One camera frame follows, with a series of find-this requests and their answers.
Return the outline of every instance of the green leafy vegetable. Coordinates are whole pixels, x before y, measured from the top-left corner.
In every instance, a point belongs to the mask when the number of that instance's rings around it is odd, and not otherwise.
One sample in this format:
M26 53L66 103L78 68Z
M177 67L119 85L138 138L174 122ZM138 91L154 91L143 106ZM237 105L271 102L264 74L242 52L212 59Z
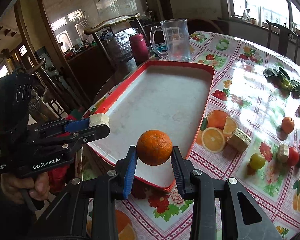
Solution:
M269 82L279 86L288 93L291 92L293 98L300 99L300 82L291 80L282 67L279 67L279 70L267 68L263 71L263 75Z

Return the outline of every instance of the sponge block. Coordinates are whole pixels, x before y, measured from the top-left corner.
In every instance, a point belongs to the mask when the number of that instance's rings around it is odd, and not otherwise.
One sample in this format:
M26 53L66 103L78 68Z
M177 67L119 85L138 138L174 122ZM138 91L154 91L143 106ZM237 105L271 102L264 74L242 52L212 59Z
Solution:
M109 127L109 117L106 114L98 113L93 114L89 117L89 126L95 126L100 124L105 124Z

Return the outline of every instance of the bottle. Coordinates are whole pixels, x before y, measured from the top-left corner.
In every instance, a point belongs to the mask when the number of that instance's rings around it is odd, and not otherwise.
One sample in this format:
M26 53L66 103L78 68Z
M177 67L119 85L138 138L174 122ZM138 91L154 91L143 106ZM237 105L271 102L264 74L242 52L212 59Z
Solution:
M249 8L246 8L246 11L247 11L247 22L248 22L248 23L251 23L250 9L249 9Z
M244 9L243 11L243 20L246 22L247 21L247 11Z
M143 35L141 33L132 35L129 37L129 41L137 65L147 61L149 59L149 52Z

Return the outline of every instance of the floral tablecloth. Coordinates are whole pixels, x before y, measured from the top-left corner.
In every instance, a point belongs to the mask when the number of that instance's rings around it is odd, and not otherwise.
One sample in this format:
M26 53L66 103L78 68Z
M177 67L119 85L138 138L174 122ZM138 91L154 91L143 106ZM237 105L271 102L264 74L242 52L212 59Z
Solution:
M291 79L300 82L300 67L272 50L231 36L195 32L190 35L190 45L192 62L215 69L205 114L215 113L215 110L224 112L251 137L252 143L243 154L227 146L220 153L212 154L202 145L200 133L205 129L202 124L189 159L196 169L213 178L237 178L260 204L282 238L290 239L300 230L300 169L276 162L281 143L278 126L285 116L294 119L295 129L285 142L300 151L300 117L295 115L300 100L282 95L266 81L263 70L282 67ZM93 105L85 117L93 114L115 89ZM111 168L88 147L85 149L82 163L78 161L77 165L78 175L83 179L95 178ZM266 165L255 172L249 170L247 164L250 156L257 152L266 157ZM221 239L218 199L216 207L217 239ZM129 218L138 240L189 239L193 201L184 201L176 187L165 194L135 179L131 195L125 201L117 201L116 209Z

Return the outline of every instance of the black plastic arm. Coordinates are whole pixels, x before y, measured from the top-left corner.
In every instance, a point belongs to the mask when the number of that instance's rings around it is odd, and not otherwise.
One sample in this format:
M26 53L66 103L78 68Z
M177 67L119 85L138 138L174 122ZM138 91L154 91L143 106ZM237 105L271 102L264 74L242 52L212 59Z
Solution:
M216 239L216 205L212 178L199 170L191 172L190 178L191 182L198 187L194 199L190 239Z

